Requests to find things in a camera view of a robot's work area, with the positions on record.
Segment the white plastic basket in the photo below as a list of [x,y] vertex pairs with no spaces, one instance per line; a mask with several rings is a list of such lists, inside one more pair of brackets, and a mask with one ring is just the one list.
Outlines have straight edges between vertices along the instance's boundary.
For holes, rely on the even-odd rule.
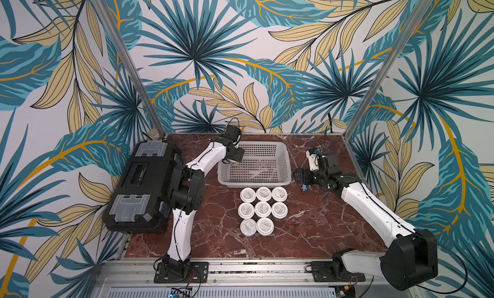
[[241,141],[243,160],[238,163],[219,163],[217,180],[230,188],[274,188],[287,186],[292,181],[287,146],[282,142]]

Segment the white yogurt cup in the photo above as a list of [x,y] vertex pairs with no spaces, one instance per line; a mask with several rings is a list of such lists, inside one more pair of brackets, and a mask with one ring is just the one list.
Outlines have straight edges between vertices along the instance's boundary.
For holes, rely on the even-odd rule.
[[271,207],[271,215],[278,219],[284,219],[288,215],[288,207],[284,202],[276,202]]
[[272,199],[271,190],[267,187],[260,187],[256,191],[256,197],[259,201],[268,202]]
[[259,218],[267,218],[271,214],[271,205],[267,201],[259,201],[255,205],[255,214]]
[[274,223],[269,218],[260,218],[256,223],[257,232],[263,236],[269,236],[274,231]]
[[253,203],[254,201],[256,201],[257,195],[252,188],[246,187],[240,192],[240,199],[244,203]]
[[276,187],[271,190],[271,197],[276,202],[284,202],[288,199],[288,192],[284,187]]
[[243,202],[237,210],[238,215],[244,219],[251,219],[255,214],[255,208],[251,203]]
[[251,237],[257,233],[257,222],[253,219],[245,219],[240,224],[241,232],[247,236]]

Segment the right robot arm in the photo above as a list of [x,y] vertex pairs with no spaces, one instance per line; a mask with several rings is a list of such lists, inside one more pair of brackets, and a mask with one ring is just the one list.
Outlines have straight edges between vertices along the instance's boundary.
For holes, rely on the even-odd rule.
[[318,186],[331,191],[356,212],[381,237],[385,252],[343,250],[333,254],[329,272],[334,279],[357,274],[385,279],[404,291],[438,276],[437,240],[428,230],[418,230],[392,212],[355,175],[344,173],[332,151],[306,151],[308,168],[294,171],[295,181],[307,191]]

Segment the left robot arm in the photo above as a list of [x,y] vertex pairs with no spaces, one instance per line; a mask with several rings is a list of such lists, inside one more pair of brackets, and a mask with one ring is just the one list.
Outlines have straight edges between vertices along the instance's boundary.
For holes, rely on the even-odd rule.
[[188,276],[192,228],[204,200],[205,178],[215,165],[224,160],[233,163],[243,160],[244,149],[239,147],[241,136],[239,127],[228,125],[195,159],[175,166],[169,187],[173,214],[171,244],[163,257],[164,271],[168,274],[180,279]]

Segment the black toolbox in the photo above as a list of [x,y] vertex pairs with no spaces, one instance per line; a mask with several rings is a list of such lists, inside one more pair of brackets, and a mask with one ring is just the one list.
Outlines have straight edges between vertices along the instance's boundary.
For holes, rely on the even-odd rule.
[[110,232],[164,233],[171,211],[167,194],[181,150],[173,142],[136,145],[117,183],[102,220]]

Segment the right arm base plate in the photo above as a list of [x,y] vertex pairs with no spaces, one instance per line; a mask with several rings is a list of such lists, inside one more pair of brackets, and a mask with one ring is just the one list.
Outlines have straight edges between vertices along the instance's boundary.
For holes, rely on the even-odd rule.
[[365,275],[348,272],[337,261],[313,261],[306,267],[306,272],[313,276],[316,283],[349,283],[357,284],[366,281]]

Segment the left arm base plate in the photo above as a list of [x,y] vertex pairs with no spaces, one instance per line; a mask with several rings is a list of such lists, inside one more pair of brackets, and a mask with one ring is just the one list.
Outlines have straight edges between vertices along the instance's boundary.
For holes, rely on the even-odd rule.
[[155,284],[197,283],[208,280],[209,262],[187,262],[185,264],[164,263],[160,261],[155,268]]

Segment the aluminium rail frame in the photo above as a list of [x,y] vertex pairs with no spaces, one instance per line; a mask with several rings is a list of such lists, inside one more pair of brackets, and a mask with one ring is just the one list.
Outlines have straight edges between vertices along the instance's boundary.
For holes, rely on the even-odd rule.
[[337,297],[350,286],[348,297],[424,297],[418,288],[404,292],[384,279],[365,276],[364,281],[315,282],[310,259],[207,258],[205,280],[189,283],[156,283],[154,258],[122,259],[104,264],[92,297]]

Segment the left aluminium corner post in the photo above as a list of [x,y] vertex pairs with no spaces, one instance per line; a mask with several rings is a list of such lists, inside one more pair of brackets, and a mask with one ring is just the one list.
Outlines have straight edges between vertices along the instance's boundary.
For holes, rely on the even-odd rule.
[[133,86],[136,88],[136,92],[140,97],[144,108],[147,110],[151,122],[158,132],[159,138],[165,140],[167,133],[164,130],[161,120],[158,117],[156,110],[153,108],[151,99],[146,91],[146,88],[142,82],[141,77],[138,74],[138,70],[135,67],[134,62],[131,59],[131,55],[127,49],[124,39],[120,31],[118,30],[117,23],[113,21],[111,12],[106,4],[105,0],[91,0],[95,8],[96,14],[101,19],[101,22],[109,34],[109,39],[113,43],[117,56],[120,57],[122,65],[125,68],[127,75],[130,77]]

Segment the aluminium corner post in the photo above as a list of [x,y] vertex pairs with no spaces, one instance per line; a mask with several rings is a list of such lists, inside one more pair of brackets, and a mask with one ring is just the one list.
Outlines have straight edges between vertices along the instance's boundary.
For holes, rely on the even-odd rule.
[[414,34],[415,29],[420,24],[422,17],[424,16],[430,4],[433,1],[434,0],[418,0],[418,4],[416,8],[411,11],[410,19],[405,23],[403,31],[400,32],[399,35],[397,36],[396,42],[391,47],[391,50],[388,53],[387,57],[384,59],[382,66],[380,67],[378,73],[376,74],[376,77],[374,78],[372,84],[369,87],[368,92],[361,100],[361,103],[357,108],[357,110],[355,111],[351,123],[348,125],[345,133],[343,134],[343,138],[346,141],[348,141],[355,134],[356,128],[358,126],[358,122],[365,115],[365,112],[369,107],[371,101],[374,99],[374,96],[376,95],[378,88],[381,87],[389,70],[391,69],[395,61],[398,59],[398,57],[404,50],[406,44]]
[[125,68],[127,75],[130,77],[133,86],[136,88],[136,92],[140,97],[144,108],[147,110],[151,122],[158,132],[159,138],[165,140],[167,133],[164,130],[161,120],[158,117],[156,110],[153,108],[151,99],[146,91],[146,88],[142,82],[141,77],[138,74],[138,70],[135,67],[134,62],[131,59],[131,55],[127,49],[124,39],[120,31],[118,30],[117,23],[113,21],[111,12],[106,4],[105,0],[91,0],[95,8],[96,14],[101,19],[101,22],[109,34],[109,39],[113,43],[117,56],[120,57],[122,65]]

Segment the right aluminium corner post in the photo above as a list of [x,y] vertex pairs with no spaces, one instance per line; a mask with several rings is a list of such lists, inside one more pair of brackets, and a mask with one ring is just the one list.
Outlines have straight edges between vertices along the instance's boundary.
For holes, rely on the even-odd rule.
[[387,57],[384,59],[382,66],[380,67],[378,73],[376,74],[376,77],[374,78],[372,84],[369,87],[368,92],[361,100],[361,103],[357,108],[357,110],[355,111],[351,123],[348,125],[345,133],[343,134],[343,138],[346,141],[348,141],[355,134],[356,128],[358,126],[358,122],[365,115],[365,112],[369,107],[371,101],[374,99],[374,96],[376,95],[378,88],[381,87],[389,70],[391,69],[395,61],[398,59],[398,57],[404,50],[406,44],[414,34],[415,29],[420,24],[422,17],[424,16],[430,4],[433,1],[434,0],[418,0],[418,4],[416,8],[411,11],[410,19],[405,23],[403,31],[400,32],[399,35],[397,36],[396,42],[391,47],[391,50],[388,53]]

